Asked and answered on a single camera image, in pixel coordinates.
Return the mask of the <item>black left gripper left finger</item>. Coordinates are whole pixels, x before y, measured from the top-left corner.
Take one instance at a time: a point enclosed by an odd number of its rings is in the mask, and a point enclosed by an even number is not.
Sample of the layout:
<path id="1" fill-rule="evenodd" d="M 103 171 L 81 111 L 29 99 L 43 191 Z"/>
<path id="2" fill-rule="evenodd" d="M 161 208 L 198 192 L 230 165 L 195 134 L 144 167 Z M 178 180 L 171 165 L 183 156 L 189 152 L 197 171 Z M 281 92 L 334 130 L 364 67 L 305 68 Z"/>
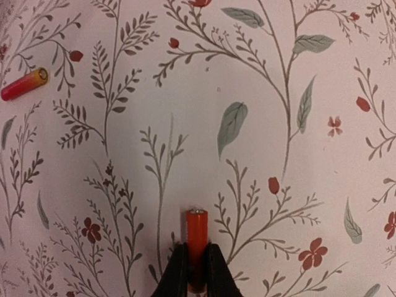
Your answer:
<path id="1" fill-rule="evenodd" d="M 186 243 L 178 243 L 174 246 L 168 265 L 151 297 L 186 297 L 188 270 L 188 246 Z"/>

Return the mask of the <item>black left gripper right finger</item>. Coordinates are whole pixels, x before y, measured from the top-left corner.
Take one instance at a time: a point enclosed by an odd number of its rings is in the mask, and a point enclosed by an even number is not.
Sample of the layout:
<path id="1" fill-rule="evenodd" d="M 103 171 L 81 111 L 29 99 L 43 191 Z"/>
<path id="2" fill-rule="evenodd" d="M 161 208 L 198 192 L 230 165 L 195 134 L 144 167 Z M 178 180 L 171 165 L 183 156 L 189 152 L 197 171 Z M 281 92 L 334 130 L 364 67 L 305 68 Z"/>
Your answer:
<path id="1" fill-rule="evenodd" d="M 204 276 L 208 297 L 243 297 L 217 244 L 205 248 Z"/>

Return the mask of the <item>red orange AA battery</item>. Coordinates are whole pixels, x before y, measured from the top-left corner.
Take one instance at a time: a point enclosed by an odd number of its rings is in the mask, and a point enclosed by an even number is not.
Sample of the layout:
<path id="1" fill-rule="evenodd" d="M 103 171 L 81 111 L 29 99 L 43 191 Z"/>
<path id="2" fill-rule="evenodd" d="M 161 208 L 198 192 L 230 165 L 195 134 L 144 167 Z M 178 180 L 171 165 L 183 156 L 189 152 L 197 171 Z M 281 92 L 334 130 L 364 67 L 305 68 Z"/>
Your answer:
<path id="1" fill-rule="evenodd" d="M 40 67 L 3 88 L 1 90 L 1 99 L 3 101 L 14 100 L 38 87 L 41 87 L 42 85 L 45 85 L 48 78 L 48 71 L 45 68 Z"/>

